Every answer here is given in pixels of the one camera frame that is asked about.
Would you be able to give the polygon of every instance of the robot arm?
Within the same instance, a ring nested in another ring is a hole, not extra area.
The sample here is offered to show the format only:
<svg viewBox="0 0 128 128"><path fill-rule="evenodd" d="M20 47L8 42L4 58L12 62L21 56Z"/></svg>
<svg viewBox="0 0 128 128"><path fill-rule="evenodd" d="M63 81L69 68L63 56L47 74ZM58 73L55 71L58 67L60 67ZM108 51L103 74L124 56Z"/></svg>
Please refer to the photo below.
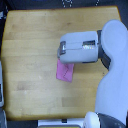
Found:
<svg viewBox="0 0 128 128"><path fill-rule="evenodd" d="M113 128L117 124L125 127L128 110L128 31L124 24L111 20L104 25L101 36L95 31L69 33L62 36L60 42L58 57L62 63L88 63L102 58L103 64L109 68L97 89L95 113L87 113L85 117L85 124L90 124L87 128L96 128L94 124L97 121L97 128L101 122L102 125L111 122Z"/></svg>

